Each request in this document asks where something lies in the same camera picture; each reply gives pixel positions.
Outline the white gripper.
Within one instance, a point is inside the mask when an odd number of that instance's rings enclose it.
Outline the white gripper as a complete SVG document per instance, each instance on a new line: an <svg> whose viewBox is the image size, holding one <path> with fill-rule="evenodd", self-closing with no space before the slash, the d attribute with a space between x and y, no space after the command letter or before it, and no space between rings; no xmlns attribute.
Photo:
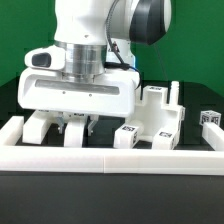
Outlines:
<svg viewBox="0 0 224 224"><path fill-rule="evenodd" d="M50 46L25 55L26 69L18 87L18 103L26 109L58 112L58 132L65 128L63 113L89 116L88 135L98 115L127 117L134 112L139 74L129 66L107 64L103 46Z"/></svg>

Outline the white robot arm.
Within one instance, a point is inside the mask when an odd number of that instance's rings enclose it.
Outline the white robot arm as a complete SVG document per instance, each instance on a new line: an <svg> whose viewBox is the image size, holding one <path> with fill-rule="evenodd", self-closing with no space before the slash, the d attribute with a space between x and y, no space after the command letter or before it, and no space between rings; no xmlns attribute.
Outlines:
<svg viewBox="0 0 224 224"><path fill-rule="evenodd" d="M118 52L114 38L152 45L168 31L170 0L55 0L54 44L30 51L18 87L26 109L128 117L140 78Z"/></svg>

